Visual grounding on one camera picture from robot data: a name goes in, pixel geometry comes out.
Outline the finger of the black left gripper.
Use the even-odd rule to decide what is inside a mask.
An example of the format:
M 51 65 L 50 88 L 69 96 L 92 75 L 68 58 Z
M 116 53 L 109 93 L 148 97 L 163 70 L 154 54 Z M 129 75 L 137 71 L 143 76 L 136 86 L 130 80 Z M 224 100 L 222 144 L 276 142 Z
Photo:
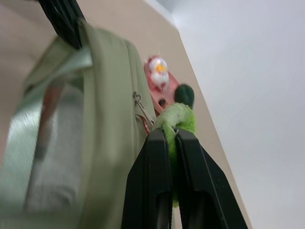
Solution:
M 39 0 L 57 35 L 73 48 L 82 48 L 79 21 L 85 17 L 76 0 Z

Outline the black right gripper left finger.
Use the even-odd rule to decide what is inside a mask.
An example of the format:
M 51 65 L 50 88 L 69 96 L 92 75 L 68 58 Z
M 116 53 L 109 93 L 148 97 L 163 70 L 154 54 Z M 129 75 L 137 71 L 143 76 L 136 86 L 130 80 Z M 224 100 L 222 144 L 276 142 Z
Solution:
M 127 177 L 123 229 L 169 229 L 173 182 L 163 130 L 150 132 Z

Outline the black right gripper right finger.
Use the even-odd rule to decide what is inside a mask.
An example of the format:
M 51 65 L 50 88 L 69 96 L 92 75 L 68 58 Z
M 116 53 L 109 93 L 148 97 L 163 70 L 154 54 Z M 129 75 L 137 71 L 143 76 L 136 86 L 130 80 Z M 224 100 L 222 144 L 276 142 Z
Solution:
M 178 130 L 178 201 L 184 229 L 245 229 L 224 172 L 201 146 L 196 136 Z

